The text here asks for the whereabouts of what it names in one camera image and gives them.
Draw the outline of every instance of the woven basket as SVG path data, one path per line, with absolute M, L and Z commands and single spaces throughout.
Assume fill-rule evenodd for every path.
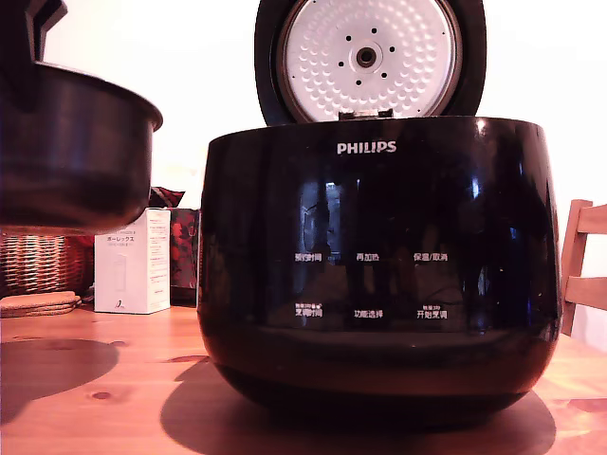
M 77 295 L 94 281 L 94 248 L 76 238 L 0 234 L 0 299 L 43 292 Z

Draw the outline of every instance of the white inner lid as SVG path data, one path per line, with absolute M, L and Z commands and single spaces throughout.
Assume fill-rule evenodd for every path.
M 437 115 L 459 79 L 460 41 L 442 0 L 301 0 L 280 43 L 281 89 L 298 121 Z

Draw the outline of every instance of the product box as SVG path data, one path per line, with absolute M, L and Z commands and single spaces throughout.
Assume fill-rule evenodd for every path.
M 130 226 L 95 237 L 95 311 L 149 315 L 170 307 L 171 213 L 147 209 Z

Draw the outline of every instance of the wood grain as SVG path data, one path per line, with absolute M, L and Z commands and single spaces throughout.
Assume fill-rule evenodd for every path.
M 569 220 L 562 244 L 561 257 L 561 298 L 562 298 L 562 332 L 571 336 L 573 318 L 576 314 L 576 304 L 565 299 L 569 277 L 579 277 L 586 251 L 588 234 L 579 233 L 579 215 L 583 209 L 592 207 L 591 201 L 576 199 L 571 201 Z
M 607 278 L 569 277 L 565 300 L 607 310 Z
M 579 211 L 578 232 L 607 234 L 607 205 L 583 207 Z
M 2 320 L 2 449 L 62 454 L 605 454 L 607 355 L 561 337 L 536 388 L 478 428 L 277 420 L 210 363 L 195 310 Z

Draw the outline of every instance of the black rice cooker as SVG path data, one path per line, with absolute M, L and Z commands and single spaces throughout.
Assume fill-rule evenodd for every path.
M 474 117 L 479 0 L 262 0 L 269 127 L 211 143 L 198 316 L 251 400 L 475 422 L 528 393 L 560 327 L 544 133 Z

